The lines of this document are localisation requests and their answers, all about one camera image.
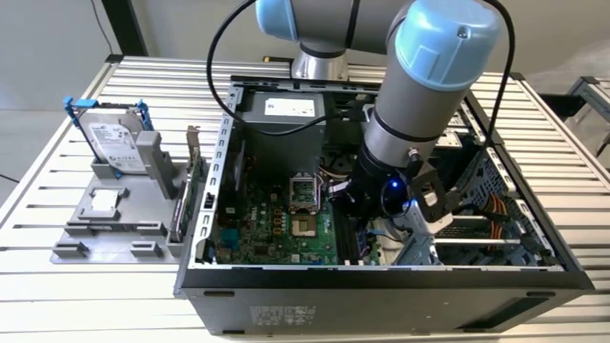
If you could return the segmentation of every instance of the hard drive label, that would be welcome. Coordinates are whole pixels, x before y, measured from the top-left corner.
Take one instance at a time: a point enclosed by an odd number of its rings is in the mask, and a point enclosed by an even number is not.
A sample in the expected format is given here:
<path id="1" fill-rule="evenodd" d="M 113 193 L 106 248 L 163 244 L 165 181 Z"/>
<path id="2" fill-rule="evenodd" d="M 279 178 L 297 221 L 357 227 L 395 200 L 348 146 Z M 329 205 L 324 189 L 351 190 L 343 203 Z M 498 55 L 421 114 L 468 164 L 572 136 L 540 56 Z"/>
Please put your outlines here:
<path id="1" fill-rule="evenodd" d="M 124 173 L 145 172 L 129 130 L 118 124 L 88 125 L 108 164 Z"/>

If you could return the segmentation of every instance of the robotic arm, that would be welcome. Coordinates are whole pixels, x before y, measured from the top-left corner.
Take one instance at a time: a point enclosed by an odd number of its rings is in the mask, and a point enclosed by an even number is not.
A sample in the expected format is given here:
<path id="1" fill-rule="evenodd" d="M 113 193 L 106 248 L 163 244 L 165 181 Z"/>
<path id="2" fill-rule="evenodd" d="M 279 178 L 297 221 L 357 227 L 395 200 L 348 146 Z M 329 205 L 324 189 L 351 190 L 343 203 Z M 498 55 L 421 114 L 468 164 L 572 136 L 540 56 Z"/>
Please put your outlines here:
<path id="1" fill-rule="evenodd" d="M 256 17 L 264 33 L 300 42 L 293 68 L 307 72 L 292 76 L 319 74 L 345 49 L 388 56 L 357 166 L 335 187 L 347 212 L 369 219 L 389 180 L 409 184 L 429 172 L 424 161 L 498 41 L 496 15 L 475 0 L 257 0 Z M 434 175 L 423 179 L 434 186 Z M 448 213 L 444 192 L 435 195 L 434 205 L 419 199 L 428 222 Z"/>

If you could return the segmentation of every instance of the case label sticker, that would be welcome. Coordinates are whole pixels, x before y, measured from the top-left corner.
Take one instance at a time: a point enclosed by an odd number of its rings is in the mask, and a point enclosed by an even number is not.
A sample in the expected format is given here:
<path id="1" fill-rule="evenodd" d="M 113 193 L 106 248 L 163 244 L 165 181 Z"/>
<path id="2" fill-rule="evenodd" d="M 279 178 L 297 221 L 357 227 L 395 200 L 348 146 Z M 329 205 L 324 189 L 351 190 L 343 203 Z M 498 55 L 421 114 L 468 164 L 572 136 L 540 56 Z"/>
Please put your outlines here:
<path id="1" fill-rule="evenodd" d="M 88 128 L 108 164 L 124 173 L 145 172 L 129 130 L 122 125 L 102 123 L 90 123 Z"/>
<path id="2" fill-rule="evenodd" d="M 252 324 L 260 326 L 311 325 L 315 306 L 249 306 Z"/>
<path id="3" fill-rule="evenodd" d="M 315 116 L 315 101 L 311 99 L 265 100 L 265 116 Z"/>

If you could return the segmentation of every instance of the blue drive bracket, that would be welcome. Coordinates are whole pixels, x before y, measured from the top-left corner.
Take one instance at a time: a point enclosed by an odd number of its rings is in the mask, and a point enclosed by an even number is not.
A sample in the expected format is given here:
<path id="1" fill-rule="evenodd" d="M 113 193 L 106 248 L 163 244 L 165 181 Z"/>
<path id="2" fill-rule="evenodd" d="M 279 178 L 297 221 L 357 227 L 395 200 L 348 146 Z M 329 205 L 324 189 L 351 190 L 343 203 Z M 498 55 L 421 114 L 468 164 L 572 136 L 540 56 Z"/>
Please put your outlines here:
<path id="1" fill-rule="evenodd" d="M 152 127 L 151 115 L 148 113 L 148 105 L 144 103 L 144 100 L 140 99 L 135 106 L 140 110 L 141 123 L 144 123 L 144 130 L 155 131 L 155 128 Z"/>
<path id="2" fill-rule="evenodd" d="M 73 100 L 70 96 L 66 96 L 64 98 L 64 110 L 65 113 L 68 114 L 72 124 L 74 125 L 76 129 L 80 130 L 82 133 L 82 137 L 85 138 L 86 145 L 89 149 L 93 152 L 94 156 L 94 163 L 101 163 L 101 159 L 94 152 L 92 143 L 86 137 L 85 130 L 81 128 L 80 120 L 78 117 L 81 116 L 82 112 L 86 111 L 88 109 L 124 109 L 124 110 L 133 110 L 135 108 L 137 109 L 141 117 L 141 124 L 144 127 L 145 131 L 155 131 L 155 128 L 152 127 L 152 120 L 151 120 L 151 114 L 148 113 L 148 105 L 144 103 L 144 100 L 140 99 L 137 104 L 113 104 L 113 103 L 98 103 L 96 99 L 78 99 Z M 114 170 L 114 176 L 118 179 L 122 176 L 121 171 L 117 169 Z"/>
<path id="3" fill-rule="evenodd" d="M 93 108 L 94 105 L 90 104 L 90 99 L 80 99 L 80 100 L 77 100 L 76 103 L 80 102 L 80 105 L 72 104 L 72 101 L 73 101 L 73 98 L 72 98 L 70 96 L 66 96 L 66 97 L 64 98 L 64 110 L 65 110 L 65 113 L 68 114 L 69 119 L 72 120 L 72 124 L 74 125 L 76 129 L 78 129 L 80 132 L 82 133 L 82 137 L 85 138 L 85 142 L 86 142 L 88 148 L 89 148 L 89 149 L 92 150 L 92 152 L 93 152 L 94 163 L 101 163 L 101 159 L 98 158 L 98 155 L 97 155 L 97 153 L 94 152 L 92 143 L 90 143 L 90 141 L 88 140 L 85 130 L 82 129 L 82 127 L 81 127 L 81 125 L 80 125 L 78 115 L 74 113 L 74 108 L 76 108 L 76 109 L 86 109 L 86 108 Z"/>

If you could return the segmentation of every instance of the gray drive holder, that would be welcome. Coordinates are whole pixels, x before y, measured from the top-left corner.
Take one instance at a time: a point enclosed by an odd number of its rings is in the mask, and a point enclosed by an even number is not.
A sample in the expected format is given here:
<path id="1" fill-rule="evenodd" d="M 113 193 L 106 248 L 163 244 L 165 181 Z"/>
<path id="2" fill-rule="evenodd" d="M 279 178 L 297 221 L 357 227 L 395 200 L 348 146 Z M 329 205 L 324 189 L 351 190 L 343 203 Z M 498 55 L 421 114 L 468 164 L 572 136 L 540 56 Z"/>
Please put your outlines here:
<path id="1" fill-rule="evenodd" d="M 179 216 L 197 209 L 207 166 L 199 142 L 196 154 L 180 163 L 172 163 L 160 143 L 156 131 L 139 134 L 135 148 L 147 174 L 120 174 L 109 164 L 92 164 L 94 175 L 52 249 L 53 263 L 179 262 L 185 230 Z"/>

